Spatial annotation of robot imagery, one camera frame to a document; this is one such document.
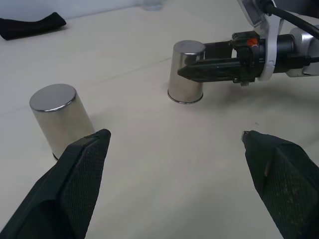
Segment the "cylinder top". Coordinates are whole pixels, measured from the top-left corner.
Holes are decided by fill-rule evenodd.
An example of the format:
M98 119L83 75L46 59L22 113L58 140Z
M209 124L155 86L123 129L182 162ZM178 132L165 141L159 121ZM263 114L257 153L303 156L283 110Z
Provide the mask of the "cylinder top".
M39 112L52 112L66 107L76 96L76 90L66 84L55 84L35 92L30 107Z
M174 51L186 54L186 55L197 55L205 50L205 45L199 41L185 40L180 41L174 45Z

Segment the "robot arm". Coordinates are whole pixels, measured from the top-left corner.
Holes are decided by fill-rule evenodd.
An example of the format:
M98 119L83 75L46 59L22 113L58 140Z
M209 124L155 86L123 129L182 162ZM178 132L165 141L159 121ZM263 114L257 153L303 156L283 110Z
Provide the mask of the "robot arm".
M279 35L282 18L263 11L276 10L273 1L238 1L254 31L234 33L228 42L206 44L205 59L180 69L179 75L196 82L233 81L241 85L248 85L256 78L268 80L273 73L285 72L289 77L319 75L319 40L316 39L319 30L316 27L286 13L288 20L295 23L297 18L296 25L306 31L294 28L290 34ZM237 52L236 58L231 58L233 49Z

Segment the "metal cylinder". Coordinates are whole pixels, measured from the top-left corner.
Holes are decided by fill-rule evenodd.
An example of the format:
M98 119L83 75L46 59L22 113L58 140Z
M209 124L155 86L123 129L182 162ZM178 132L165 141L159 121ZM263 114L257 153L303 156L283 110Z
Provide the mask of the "metal cylinder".
M185 40L174 45L171 60L168 96L175 102L192 104L203 97L203 83L188 80L177 74L185 65L203 59L205 45L198 41Z
M31 97L30 107L56 159L69 144L95 132L72 86L44 87Z

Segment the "clear plastic cup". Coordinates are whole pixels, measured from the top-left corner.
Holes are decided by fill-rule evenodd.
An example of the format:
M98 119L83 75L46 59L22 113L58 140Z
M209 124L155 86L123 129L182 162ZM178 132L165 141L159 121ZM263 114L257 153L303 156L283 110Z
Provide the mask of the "clear plastic cup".
M140 4L144 10L147 11L158 11L164 6L165 0L141 0Z

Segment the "table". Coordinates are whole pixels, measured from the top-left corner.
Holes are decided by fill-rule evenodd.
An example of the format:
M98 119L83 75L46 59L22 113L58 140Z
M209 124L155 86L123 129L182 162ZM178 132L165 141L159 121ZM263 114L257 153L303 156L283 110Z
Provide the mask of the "table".
M28 101L66 83L95 129L112 133L86 238L282 238L254 189L240 136L254 129L282 137L318 164L318 77L212 83L194 105L171 101L176 42L252 29L234 0L175 0L158 12L136 7L67 22L54 33L0 40L0 228L55 163Z

